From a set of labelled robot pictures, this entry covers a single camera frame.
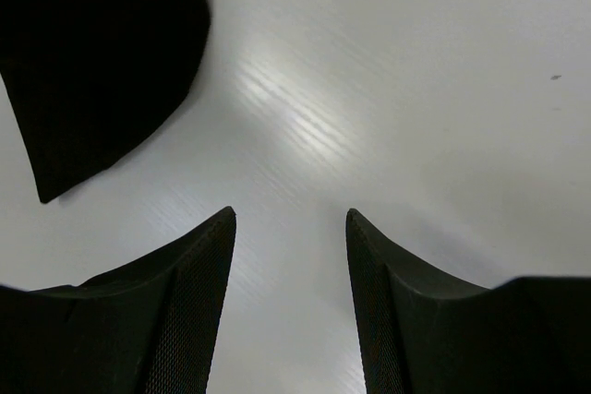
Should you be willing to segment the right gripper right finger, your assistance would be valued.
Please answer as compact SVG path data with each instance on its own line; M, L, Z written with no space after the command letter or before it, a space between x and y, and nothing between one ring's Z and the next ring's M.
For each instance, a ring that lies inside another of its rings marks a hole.
M589 279L486 289L404 250L355 209L345 237L367 392L589 391Z

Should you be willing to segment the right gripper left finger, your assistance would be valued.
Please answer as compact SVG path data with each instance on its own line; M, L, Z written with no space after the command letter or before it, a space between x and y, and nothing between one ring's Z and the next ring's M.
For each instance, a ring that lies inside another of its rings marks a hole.
M1 290L5 393L202 393L235 246L224 208L78 286Z

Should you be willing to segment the black skirt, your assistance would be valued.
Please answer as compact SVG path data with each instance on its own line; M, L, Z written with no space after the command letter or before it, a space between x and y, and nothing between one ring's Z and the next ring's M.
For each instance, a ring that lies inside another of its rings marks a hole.
M1 77L42 203L165 122L210 25L207 0L1 0Z

